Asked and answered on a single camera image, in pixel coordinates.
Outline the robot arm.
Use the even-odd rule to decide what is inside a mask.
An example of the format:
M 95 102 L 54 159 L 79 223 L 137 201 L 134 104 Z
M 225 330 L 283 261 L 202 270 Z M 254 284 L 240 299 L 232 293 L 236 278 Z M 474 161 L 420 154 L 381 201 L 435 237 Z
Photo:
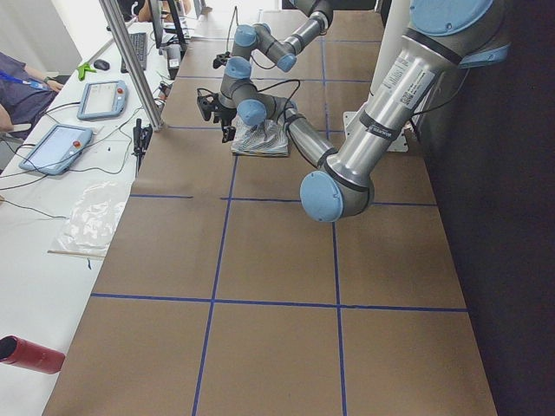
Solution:
M 401 51 L 374 95 L 350 121 L 340 148 L 323 138 L 291 100 L 263 94 L 251 81 L 253 51 L 289 71 L 304 48 L 332 24 L 334 9 L 327 1 L 297 1 L 295 7 L 306 21 L 282 41 L 262 23 L 237 28 L 220 90 L 210 105 L 202 107 L 202 113 L 206 120 L 221 124 L 225 140 L 234 136 L 235 118 L 247 126 L 267 120 L 281 124 L 314 166 L 300 186 L 305 212 L 316 221 L 334 222 L 355 216 L 371 204 L 372 170 L 444 72 L 492 65 L 506 58 L 509 4 L 413 1 Z
M 246 65 L 251 53 L 260 51 L 283 72 L 289 72 L 297 62 L 297 56 L 317 37 L 324 36 L 332 24 L 334 9 L 329 1 L 291 1 L 308 20 L 283 40 L 277 39 L 266 23 L 241 24 L 234 35 L 231 56 L 226 66 L 232 63 Z

